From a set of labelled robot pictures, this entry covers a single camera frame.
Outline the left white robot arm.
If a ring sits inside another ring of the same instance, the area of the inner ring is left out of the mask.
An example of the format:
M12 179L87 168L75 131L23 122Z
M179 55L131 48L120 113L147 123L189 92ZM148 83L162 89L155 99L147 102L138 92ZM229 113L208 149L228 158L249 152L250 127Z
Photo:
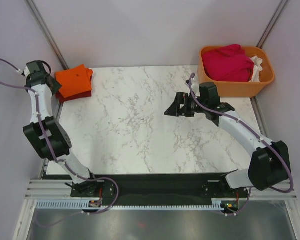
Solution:
M97 197L100 185L92 172L72 151L69 135L53 115L52 97L61 88L51 75L51 67L42 60L28 62L24 70L25 89L31 99L31 119L23 133L41 159L62 167L71 177L72 197Z

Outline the orange t shirt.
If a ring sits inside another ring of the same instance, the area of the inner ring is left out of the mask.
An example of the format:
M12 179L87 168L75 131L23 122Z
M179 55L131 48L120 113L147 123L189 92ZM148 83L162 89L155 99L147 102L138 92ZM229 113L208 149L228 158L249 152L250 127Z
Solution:
M58 92L82 93L92 91L92 76L94 71L81 64L75 68L58 71L55 73L56 80L62 85Z

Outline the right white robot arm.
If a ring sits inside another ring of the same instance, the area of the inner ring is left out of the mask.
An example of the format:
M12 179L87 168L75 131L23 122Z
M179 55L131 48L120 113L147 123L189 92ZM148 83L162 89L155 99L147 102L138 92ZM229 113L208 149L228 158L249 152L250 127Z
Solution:
M294 188L288 146L283 141L274 142L254 130L229 103L221 102L217 86L212 82L199 85L199 96L193 90L177 92L174 101L164 112L170 117L192 118L204 114L217 127L230 134L249 154L247 169L229 172L219 184L225 197L232 196L238 188L272 189L290 193Z

